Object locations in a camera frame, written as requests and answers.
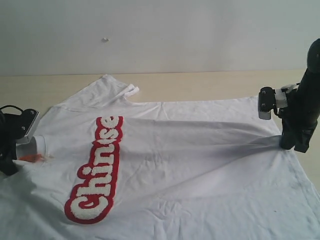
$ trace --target wooden surface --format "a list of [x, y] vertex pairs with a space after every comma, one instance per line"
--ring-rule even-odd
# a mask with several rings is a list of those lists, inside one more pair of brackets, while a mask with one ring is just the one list
[[[200, 101], [258, 95], [265, 86], [280, 88], [301, 81], [304, 69], [201, 73], [114, 74], [140, 92], [132, 102]], [[50, 75], [0, 77], [0, 106], [34, 108], [44, 114], [51, 106], [72, 96], [101, 75]], [[279, 119], [275, 122], [281, 127]], [[320, 191], [320, 129], [316, 129], [307, 153], [297, 152], [308, 178]]]

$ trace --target white t-shirt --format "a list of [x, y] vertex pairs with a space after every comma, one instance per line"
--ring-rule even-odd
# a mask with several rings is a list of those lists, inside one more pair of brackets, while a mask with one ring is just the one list
[[35, 135], [51, 158], [0, 182], [0, 239], [320, 237], [319, 195], [256, 97], [137, 91], [104, 76], [50, 109]]

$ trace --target cable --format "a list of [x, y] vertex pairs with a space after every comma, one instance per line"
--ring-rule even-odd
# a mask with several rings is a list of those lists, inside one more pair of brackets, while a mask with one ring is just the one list
[[20, 107], [14, 106], [14, 105], [5, 105], [0, 107], [0, 110], [2, 109], [6, 109], [6, 108], [14, 108], [14, 109], [18, 109], [20, 112], [23, 112], [23, 110]]

